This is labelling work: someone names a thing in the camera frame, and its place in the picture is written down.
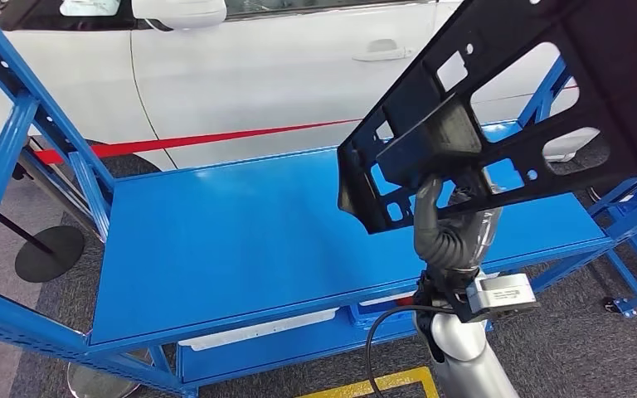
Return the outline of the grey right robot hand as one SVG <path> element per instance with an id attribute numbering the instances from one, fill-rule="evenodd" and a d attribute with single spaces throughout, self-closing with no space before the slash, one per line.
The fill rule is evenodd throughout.
<path id="1" fill-rule="evenodd" d="M 419 188 L 414 209 L 416 254 L 435 269 L 474 269 L 494 241 L 503 209 L 440 219 L 436 206 L 443 182 L 429 177 Z"/>

